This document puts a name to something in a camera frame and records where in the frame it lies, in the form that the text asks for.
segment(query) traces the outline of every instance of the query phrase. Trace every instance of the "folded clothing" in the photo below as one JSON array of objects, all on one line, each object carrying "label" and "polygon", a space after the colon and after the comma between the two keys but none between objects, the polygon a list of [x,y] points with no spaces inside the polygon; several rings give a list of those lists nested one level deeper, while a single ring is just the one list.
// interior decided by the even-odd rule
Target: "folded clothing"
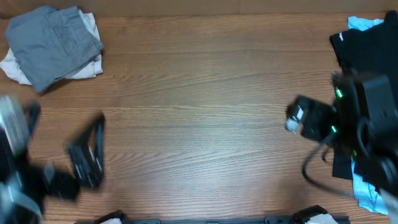
[{"label": "folded clothing", "polygon": [[398,16],[389,11],[382,24],[366,31],[350,29],[330,37],[338,62],[347,73],[386,74],[398,106]]},{"label": "folded clothing", "polygon": [[103,44],[80,13],[76,6],[59,11],[43,6],[10,20],[6,39],[20,70],[39,93],[101,54]]},{"label": "folded clothing", "polygon": [[[93,33],[94,37],[100,40],[100,33],[95,24],[95,18],[92,13],[87,13],[81,16],[83,21],[88,23],[88,31]],[[10,78],[17,81],[21,85],[31,85],[30,81],[26,78],[24,72],[19,68],[17,59],[14,57],[14,53],[11,49],[8,50],[6,58],[0,62],[0,68],[4,70],[4,73]],[[101,54],[97,55],[94,60],[90,61],[84,68],[77,72],[71,72],[65,76],[69,79],[83,79],[83,78],[94,78],[97,74],[102,73],[102,57]]]}]

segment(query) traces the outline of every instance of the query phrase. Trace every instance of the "wood grain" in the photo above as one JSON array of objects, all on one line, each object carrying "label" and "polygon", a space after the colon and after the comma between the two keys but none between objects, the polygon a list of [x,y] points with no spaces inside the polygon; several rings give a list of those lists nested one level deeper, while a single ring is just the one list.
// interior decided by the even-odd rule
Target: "wood grain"
[{"label": "wood grain", "polygon": [[[78,203],[49,198],[46,223],[117,209],[163,220],[263,217],[315,204],[352,223],[389,223],[307,184],[300,166],[315,143],[284,129],[298,94],[332,101],[330,72],[339,68],[328,38],[346,29],[348,16],[97,18],[105,46],[97,78],[39,97],[2,73],[1,93],[42,104],[30,148],[37,162],[70,169],[65,141],[97,110],[108,120],[103,187],[84,190]],[[320,159],[310,175],[352,188]]]},{"label": "wood grain", "polygon": [[386,12],[395,0],[0,0],[0,18],[7,19],[51,5],[80,6],[97,16],[192,16],[263,13]]}]

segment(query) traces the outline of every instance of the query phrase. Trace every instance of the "white cloth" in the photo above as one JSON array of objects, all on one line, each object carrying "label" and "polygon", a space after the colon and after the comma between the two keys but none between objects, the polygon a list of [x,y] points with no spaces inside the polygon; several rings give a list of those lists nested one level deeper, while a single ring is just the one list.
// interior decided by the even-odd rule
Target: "white cloth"
[{"label": "white cloth", "polygon": [[370,19],[358,18],[356,16],[350,16],[348,18],[348,28],[365,31],[365,30],[367,30],[371,27],[374,27],[376,25],[379,25],[383,22],[384,22],[384,20],[382,20],[382,19],[370,20]]},{"label": "white cloth", "polygon": [[[83,14],[81,11],[81,19],[85,24],[88,32],[94,35],[95,38],[100,40],[100,33],[98,32],[97,25],[95,24],[94,15],[92,13]],[[0,62],[0,68],[4,73],[21,85],[31,85],[30,81],[26,78],[23,71],[20,70],[19,64],[11,49],[8,50],[6,58]],[[102,56],[97,55],[93,61],[89,62],[84,68],[79,71],[74,71],[65,76],[68,79],[82,79],[82,78],[95,78],[97,74],[102,73]]]},{"label": "white cloth", "polygon": [[122,222],[118,218],[112,218],[112,219],[107,220],[101,224],[122,224]]}]

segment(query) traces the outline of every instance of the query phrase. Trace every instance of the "cable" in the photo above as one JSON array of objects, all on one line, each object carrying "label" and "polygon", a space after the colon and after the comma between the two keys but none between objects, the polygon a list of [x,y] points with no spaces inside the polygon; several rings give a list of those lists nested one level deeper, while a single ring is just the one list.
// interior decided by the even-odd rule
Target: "cable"
[{"label": "cable", "polygon": [[328,147],[323,151],[323,153],[322,153],[321,158],[322,158],[322,160],[323,160],[325,163],[328,163],[328,161],[326,161],[326,155],[329,153],[329,151],[330,151],[330,146],[328,146]]},{"label": "cable", "polygon": [[363,154],[370,159],[369,151],[366,149],[365,145],[362,142],[362,132],[365,126],[369,126],[369,120],[365,117],[362,117],[359,120],[358,126],[356,128],[356,138],[358,139],[359,146],[363,152]]},{"label": "cable", "polygon": [[310,153],[310,155],[304,160],[304,163],[303,163],[303,166],[302,166],[302,169],[301,169],[301,173],[302,173],[302,175],[303,175],[303,177],[304,177],[304,179],[308,182],[308,183],[310,183],[310,184],[312,184],[312,185],[314,185],[314,186],[316,186],[316,187],[318,187],[318,188],[320,188],[320,189],[322,189],[322,190],[324,190],[324,191],[327,191],[327,192],[330,192],[330,193],[333,193],[333,194],[338,194],[338,195],[340,195],[340,196],[344,196],[344,197],[348,197],[348,198],[354,198],[354,195],[352,195],[352,194],[349,194],[349,193],[347,193],[347,192],[345,192],[345,191],[342,191],[342,190],[339,190],[339,189],[335,189],[335,188],[333,188],[333,187],[330,187],[330,186],[327,186],[327,185],[325,185],[325,184],[322,184],[322,183],[319,183],[319,182],[317,182],[316,180],[313,180],[311,177],[309,177],[308,176],[308,174],[307,174],[307,166],[308,166],[308,164],[311,162],[311,160],[314,158],[314,156],[316,155],[316,154],[318,154],[318,152],[322,149],[322,147],[324,146],[324,145],[326,145],[326,144],[328,144],[331,140],[333,140],[333,138],[335,138],[335,136],[336,136],[336,133],[331,133],[331,134],[329,134],[311,153]]}]

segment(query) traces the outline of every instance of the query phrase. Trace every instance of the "light blue cloth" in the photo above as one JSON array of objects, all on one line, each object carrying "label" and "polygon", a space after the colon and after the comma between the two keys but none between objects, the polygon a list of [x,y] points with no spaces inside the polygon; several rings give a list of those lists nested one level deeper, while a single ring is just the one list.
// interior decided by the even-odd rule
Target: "light blue cloth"
[{"label": "light blue cloth", "polygon": [[364,31],[383,22],[383,19],[370,20],[351,16],[348,18],[348,28]]},{"label": "light blue cloth", "polygon": [[[365,31],[383,22],[384,20],[382,19],[370,20],[351,16],[348,18],[348,28]],[[375,191],[375,187],[373,185],[363,182],[363,178],[354,173],[354,165],[355,162],[352,160],[351,170],[353,172],[354,196],[355,199],[358,200],[358,205],[362,208],[366,208],[370,212],[387,215],[388,211],[381,195]]]},{"label": "light blue cloth", "polygon": [[375,187],[369,183],[363,182],[362,177],[354,173],[355,162],[351,160],[351,170],[353,171],[353,188],[355,199],[358,205],[368,209],[370,212],[388,214],[386,205],[381,195],[375,191]]}]

